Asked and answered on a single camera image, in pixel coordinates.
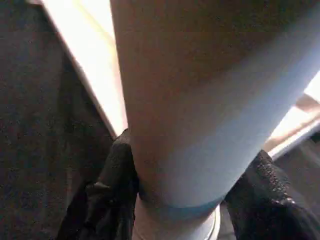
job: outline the floor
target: floor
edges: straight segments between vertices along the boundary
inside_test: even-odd
[[[41,9],[1,1],[0,23],[1,239],[52,239],[112,140]],[[307,141],[276,164],[319,214],[318,154]],[[235,239],[223,205],[221,215],[219,239]]]

